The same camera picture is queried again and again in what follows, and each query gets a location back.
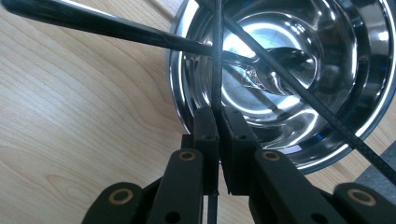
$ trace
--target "spoon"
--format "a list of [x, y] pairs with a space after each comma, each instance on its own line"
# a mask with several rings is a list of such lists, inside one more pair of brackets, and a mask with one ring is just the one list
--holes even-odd
[[[187, 38], [172, 35], [161, 30], [110, 15], [95, 8], [69, 0], [2, 0], [3, 6], [11, 13], [46, 23], [81, 30], [99, 35], [107, 35], [161, 48], [212, 56], [212, 47]], [[278, 59], [295, 75], [306, 88], [312, 83], [316, 73], [316, 62], [299, 49], [277, 48], [268, 52]], [[277, 95], [295, 94], [279, 75], [265, 61], [248, 58], [224, 50], [223, 61], [246, 68], [249, 85]]]

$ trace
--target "wood grain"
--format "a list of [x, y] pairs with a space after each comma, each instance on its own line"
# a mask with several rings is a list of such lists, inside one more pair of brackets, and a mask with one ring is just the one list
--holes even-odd
[[[181, 0], [79, 1], [168, 31]], [[1, 10], [0, 222], [79, 223], [106, 187], [163, 174], [185, 132], [164, 49], [29, 21]], [[395, 140], [395, 102], [367, 143]], [[368, 165], [354, 152], [308, 178], [331, 191]], [[252, 223], [220, 182], [219, 223]]]

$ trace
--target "round hole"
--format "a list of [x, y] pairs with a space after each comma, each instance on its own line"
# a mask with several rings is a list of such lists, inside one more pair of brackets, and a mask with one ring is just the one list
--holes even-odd
[[183, 161], [192, 161], [195, 159], [195, 154], [190, 151], [184, 151], [178, 154], [178, 157]]
[[211, 135], [204, 135], [203, 138], [205, 140], [210, 140], [210, 139], [212, 139], [212, 136]]
[[108, 201], [115, 205], [122, 205], [128, 203], [133, 196], [130, 189], [116, 189], [110, 194]]
[[329, 222], [327, 218], [320, 213], [314, 213], [311, 215], [311, 217], [316, 223], [324, 224]]
[[262, 153], [262, 157], [268, 161], [279, 161], [280, 160], [279, 155], [273, 151], [264, 151]]
[[347, 195], [353, 201], [366, 205], [366, 206], [374, 206], [376, 205], [376, 200], [373, 195], [363, 191], [361, 189], [349, 189], [347, 191]]
[[165, 221], [167, 223], [178, 223], [180, 221], [180, 214], [177, 212], [170, 212], [166, 214]]

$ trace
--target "bowl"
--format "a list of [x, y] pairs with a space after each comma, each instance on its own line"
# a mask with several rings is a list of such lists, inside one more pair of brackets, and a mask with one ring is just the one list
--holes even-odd
[[[364, 139], [395, 92], [395, 8], [385, 0], [233, 0], [225, 1], [224, 13], [266, 49], [310, 55], [315, 73], [304, 86]], [[186, 0], [171, 32], [212, 45], [212, 14]], [[223, 49], [256, 56], [226, 27]], [[211, 58], [168, 50], [166, 60], [177, 113], [190, 133], [193, 111], [210, 105]], [[222, 103], [242, 112], [262, 149], [287, 154], [305, 174], [352, 150], [299, 95], [257, 88], [250, 74], [243, 64], [223, 64]]]

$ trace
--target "gray floor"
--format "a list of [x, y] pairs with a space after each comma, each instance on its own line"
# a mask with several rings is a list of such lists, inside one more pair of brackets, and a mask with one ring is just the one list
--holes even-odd
[[[381, 155], [381, 158], [393, 169], [396, 169], [396, 141]], [[390, 202], [396, 204], [396, 187], [393, 186], [373, 166], [367, 168], [367, 170], [357, 178], [356, 182], [374, 189]]]

